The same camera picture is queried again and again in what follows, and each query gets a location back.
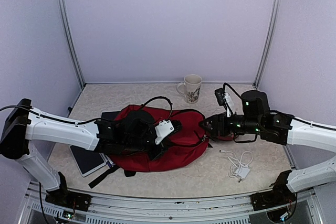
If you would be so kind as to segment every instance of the white bracket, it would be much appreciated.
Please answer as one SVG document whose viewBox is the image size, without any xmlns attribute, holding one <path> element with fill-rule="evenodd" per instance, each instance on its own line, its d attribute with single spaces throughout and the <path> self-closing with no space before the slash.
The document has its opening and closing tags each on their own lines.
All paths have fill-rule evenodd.
<svg viewBox="0 0 336 224">
<path fill-rule="evenodd" d="M 174 126 L 170 120 L 163 120 L 155 127 L 157 138 L 155 139 L 155 144 L 158 145 L 162 140 L 174 131 Z"/>
<path fill-rule="evenodd" d="M 230 109 L 232 110 L 233 113 L 236 113 L 235 104 L 233 103 L 229 93 L 224 93 L 224 101 L 225 101 L 226 107 L 227 107 L 226 116 L 229 118 L 230 116 L 232 116 Z"/>
</svg>

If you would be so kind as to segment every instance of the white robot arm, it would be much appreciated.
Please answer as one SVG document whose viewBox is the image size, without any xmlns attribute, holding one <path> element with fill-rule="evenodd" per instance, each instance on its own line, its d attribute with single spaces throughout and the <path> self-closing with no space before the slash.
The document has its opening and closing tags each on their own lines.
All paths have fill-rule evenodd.
<svg viewBox="0 0 336 224">
<path fill-rule="evenodd" d="M 303 122 L 300 118 L 291 122 L 287 144 L 311 146 L 336 153 L 335 126 Z M 292 193 L 336 181 L 336 156 L 318 165 L 292 170 L 287 180 L 287 187 Z"/>
<path fill-rule="evenodd" d="M 104 119 L 83 122 L 32 108 L 30 103 L 22 99 L 7 118 L 0 154 L 17 161 L 43 185 L 48 193 L 47 202 L 71 209 L 76 202 L 76 209 L 87 211 L 91 197 L 68 191 L 65 177 L 47 163 L 31 140 L 69 144 L 105 154 L 148 151 L 155 159 L 163 151 L 162 140 L 174 132 L 170 120 L 154 127 L 144 111 L 134 112 L 128 123 Z"/>
<path fill-rule="evenodd" d="M 239 96 L 244 114 L 238 115 L 233 111 L 234 104 L 225 92 L 225 86 Z M 223 88 L 215 90 L 215 96 L 226 113 L 213 115 L 201 123 L 211 136 L 255 134 L 262 140 L 276 144 L 304 145 L 336 153 L 336 126 L 308 122 L 290 114 L 272 111 L 266 94 L 257 90 L 247 91 L 240 96 L 225 83 Z M 305 169 L 280 173 L 271 192 L 256 193 L 251 200 L 255 210 L 274 207 L 285 204 L 288 199 L 294 201 L 298 191 L 333 181 L 336 181 L 336 156 Z"/>
</svg>

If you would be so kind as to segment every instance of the black strap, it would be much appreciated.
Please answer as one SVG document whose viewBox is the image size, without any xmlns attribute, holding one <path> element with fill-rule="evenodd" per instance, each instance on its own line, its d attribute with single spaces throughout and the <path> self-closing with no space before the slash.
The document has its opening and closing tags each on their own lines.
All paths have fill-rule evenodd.
<svg viewBox="0 0 336 224">
<path fill-rule="evenodd" d="M 119 168 L 120 167 L 118 165 L 114 165 L 112 168 L 108 169 L 107 171 L 105 171 L 104 173 L 102 173 L 101 175 L 99 175 L 91 183 L 89 183 L 89 187 L 91 189 L 94 188 L 96 185 L 98 185 L 100 182 L 102 182 L 107 177 L 107 175 L 114 173 Z"/>
<path fill-rule="evenodd" d="M 142 110 L 148 103 L 150 103 L 151 101 L 157 100 L 157 99 L 163 99 L 163 100 L 166 100 L 169 103 L 170 113 L 169 113 L 168 118 L 166 119 L 166 120 L 169 120 L 169 118 L 171 117 L 171 115 L 173 113 L 173 103 L 167 97 L 163 97 L 163 96 L 153 97 L 153 98 L 149 99 L 148 101 L 146 101 L 144 104 L 142 104 L 140 106 L 139 110 Z"/>
<path fill-rule="evenodd" d="M 133 172 L 131 170 L 124 170 L 124 174 L 126 177 L 133 177 L 136 175 L 136 172 Z"/>
<path fill-rule="evenodd" d="M 194 110 L 194 109 L 179 110 L 179 111 L 175 112 L 174 114 L 172 114 L 171 117 L 176 116 L 178 114 L 186 113 L 186 112 L 197 112 L 198 114 L 200 114 L 203 117 L 203 119 L 205 119 L 205 115 L 203 115 L 200 111 Z"/>
</svg>

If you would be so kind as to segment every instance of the black bracket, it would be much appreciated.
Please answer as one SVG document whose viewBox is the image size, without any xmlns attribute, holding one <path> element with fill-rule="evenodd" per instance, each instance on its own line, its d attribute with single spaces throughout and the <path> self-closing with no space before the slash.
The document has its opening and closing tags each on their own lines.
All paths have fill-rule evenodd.
<svg viewBox="0 0 336 224">
<path fill-rule="evenodd" d="M 287 184 L 288 175 L 291 170 L 280 173 L 271 191 L 255 193 L 251 195 L 251 203 L 254 211 L 285 205 L 291 201 L 296 201 L 297 196 L 292 193 Z"/>
<path fill-rule="evenodd" d="M 212 115 L 199 123 L 210 136 L 227 136 L 230 134 L 228 127 L 225 127 L 226 112 L 222 114 Z"/>
<path fill-rule="evenodd" d="M 18 106 L 30 109 L 31 100 L 22 99 Z M 25 154 L 29 154 L 28 143 L 26 140 L 29 111 L 15 108 L 7 117 L 0 138 L 0 154 L 9 159 L 19 159 Z"/>
<path fill-rule="evenodd" d="M 66 207 L 70 209 L 75 209 L 79 211 L 87 212 L 91 203 L 91 196 L 88 194 L 76 193 L 74 191 L 68 191 L 67 200 L 58 201 L 51 195 L 47 195 L 46 202 Z"/>
</svg>

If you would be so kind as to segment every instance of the black cable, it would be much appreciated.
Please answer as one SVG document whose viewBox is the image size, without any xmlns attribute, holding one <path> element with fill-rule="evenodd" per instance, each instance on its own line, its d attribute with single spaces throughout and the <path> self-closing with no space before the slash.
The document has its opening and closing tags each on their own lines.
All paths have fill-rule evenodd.
<svg viewBox="0 0 336 224">
<path fill-rule="evenodd" d="M 238 94 L 237 91 L 234 88 L 232 88 L 231 85 L 227 82 L 224 82 L 224 84 L 223 84 L 224 93 L 225 93 L 225 87 L 226 86 L 228 86 L 236 94 L 236 96 L 238 96 L 240 99 L 242 99 L 240 94 Z"/>
<path fill-rule="evenodd" d="M 44 210 L 43 210 L 43 204 L 42 204 L 42 185 L 41 183 L 40 184 L 40 204 L 41 204 L 41 211 L 42 211 L 42 215 L 43 215 L 43 218 L 44 218 L 44 221 L 46 222 L 46 224 L 49 224 L 48 220 L 47 220 L 47 217 L 46 217 L 46 214 L 44 213 Z"/>
<path fill-rule="evenodd" d="M 233 141 L 237 144 L 247 144 L 247 143 L 254 143 L 257 141 L 258 135 L 255 135 L 254 140 L 244 140 L 244 141 L 236 141 L 236 137 L 233 138 Z"/>
<path fill-rule="evenodd" d="M 277 110 L 270 110 L 270 112 L 279 113 L 279 114 L 285 114 L 285 113 L 277 111 Z M 330 131 L 336 131 L 336 128 L 331 128 L 331 127 L 322 126 L 322 125 L 319 125 L 319 124 L 314 124 L 314 123 L 311 123 L 311 122 L 308 122 L 308 121 L 301 120 L 301 119 L 296 118 L 296 117 L 294 117 L 293 120 L 301 122 L 301 123 L 304 123 L 304 124 L 307 124 L 307 125 L 311 125 L 311 126 L 314 126 L 314 127 L 317 127 L 317 128 L 321 128 L 321 129 L 325 129 L 325 130 L 330 130 Z"/>
<path fill-rule="evenodd" d="M 74 207 L 72 208 L 72 210 L 74 211 L 74 213 L 73 213 L 73 217 L 75 217 L 75 214 L 76 214 L 76 210 L 75 210 L 76 199 L 73 200 L 73 203 L 74 203 Z"/>
<path fill-rule="evenodd" d="M 28 111 L 29 113 L 32 113 L 36 116 L 39 116 L 41 118 L 47 118 L 47 119 L 50 119 L 50 120 L 53 120 L 53 121 L 57 121 L 57 122 L 61 122 L 61 123 L 68 123 L 68 124 L 73 124 L 73 125 L 83 125 L 83 124 L 87 124 L 87 123 L 90 123 L 90 122 L 93 122 L 93 121 L 98 121 L 98 120 L 103 120 L 103 121 L 108 121 L 108 122 L 111 122 L 111 120 L 108 120 L 108 119 L 105 119 L 105 118 L 94 118 L 94 119 L 90 119 L 90 120 L 87 120 L 87 121 L 83 121 L 83 122 L 79 122 L 79 123 L 75 123 L 75 122 L 72 122 L 72 121 L 66 121 L 66 120 L 62 120 L 62 119 L 59 119 L 59 118 L 54 118 L 52 116 L 48 116 L 48 115 L 43 115 L 43 114 L 39 114 L 33 110 L 30 110 L 26 107 L 23 107 L 23 106 L 19 106 L 19 105 L 9 105 L 9 106 L 5 106 L 5 107 L 2 107 L 0 109 L 0 111 L 3 111 L 3 110 L 6 110 L 6 109 L 22 109 L 22 110 L 25 110 L 25 111 Z"/>
<path fill-rule="evenodd" d="M 26 110 L 26 111 L 28 111 L 28 112 L 31 112 L 31 113 L 34 114 L 34 115 L 39 115 L 37 112 L 32 111 L 32 110 L 30 110 L 30 109 L 27 109 L 27 108 L 25 108 L 25 107 L 19 106 L 19 105 L 9 105 L 9 106 L 5 106 L 5 107 L 2 107 L 2 108 L 0 109 L 0 111 L 7 110 L 7 109 L 22 109 L 22 110 Z"/>
<path fill-rule="evenodd" d="M 172 116 L 172 113 L 173 113 L 173 103 L 167 97 L 163 97 L 163 96 L 153 97 L 153 98 L 149 99 L 148 101 L 146 101 L 144 104 L 142 104 L 141 107 L 139 108 L 139 110 L 142 110 L 148 103 L 150 103 L 154 100 L 158 100 L 158 99 L 166 100 L 169 103 L 170 113 L 169 113 L 168 118 L 166 119 L 168 121 L 169 118 Z"/>
</svg>

